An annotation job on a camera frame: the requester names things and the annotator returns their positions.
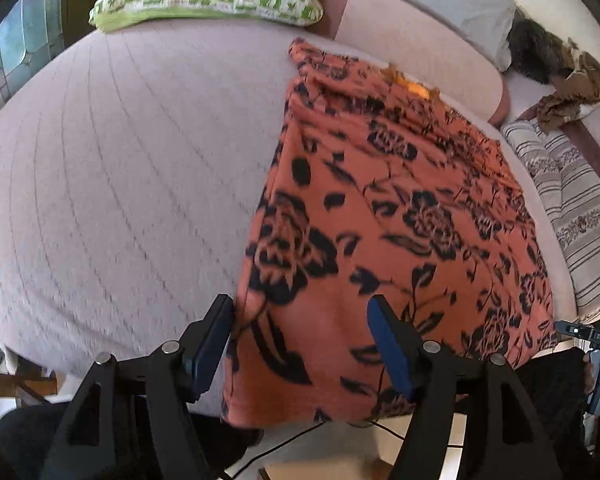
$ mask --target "window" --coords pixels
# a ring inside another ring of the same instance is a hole
[[[64,50],[60,0],[19,0],[0,24],[0,108]]]

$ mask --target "bed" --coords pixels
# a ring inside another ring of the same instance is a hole
[[[372,0],[388,9],[382,22],[365,15],[368,1],[347,0],[335,41],[303,35],[335,53],[395,62],[501,139],[488,123],[504,95],[497,70],[408,4]],[[396,28],[392,12],[429,33],[400,43],[410,24]],[[298,34],[242,20],[94,32],[14,96],[0,112],[7,346],[79,375],[102,350],[120,359],[147,354],[200,319],[216,294],[233,293],[294,73],[286,51]],[[383,34],[390,41],[377,42]],[[445,43],[431,44],[431,34],[456,42],[445,71],[437,64],[445,51],[436,47]],[[414,62],[414,52],[430,62]],[[238,112],[227,113],[227,102]],[[502,149],[536,223],[555,317],[574,319],[570,276],[536,188]],[[221,386],[219,370],[200,412],[220,412]]]

